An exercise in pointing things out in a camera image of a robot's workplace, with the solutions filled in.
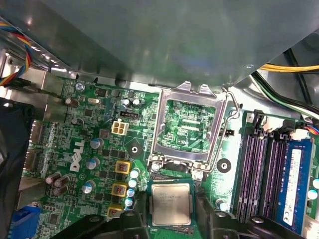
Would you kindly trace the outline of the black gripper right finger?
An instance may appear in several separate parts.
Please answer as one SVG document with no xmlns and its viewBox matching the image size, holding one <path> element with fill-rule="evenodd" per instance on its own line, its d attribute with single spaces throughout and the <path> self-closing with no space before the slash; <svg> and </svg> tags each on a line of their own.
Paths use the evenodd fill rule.
<svg viewBox="0 0 319 239">
<path fill-rule="evenodd" d="M 301 239 L 302 236 L 262 216 L 241 223 L 232 214 L 214 209 L 205 196 L 195 197 L 195 217 L 204 239 Z"/>
</svg>

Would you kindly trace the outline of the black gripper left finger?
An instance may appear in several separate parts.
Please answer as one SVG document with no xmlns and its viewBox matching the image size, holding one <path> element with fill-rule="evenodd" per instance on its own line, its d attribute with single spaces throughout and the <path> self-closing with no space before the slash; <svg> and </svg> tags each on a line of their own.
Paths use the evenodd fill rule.
<svg viewBox="0 0 319 239">
<path fill-rule="evenodd" d="M 84 233 L 84 239 L 148 239 L 147 194 L 138 193 L 133 208 Z"/>
</svg>

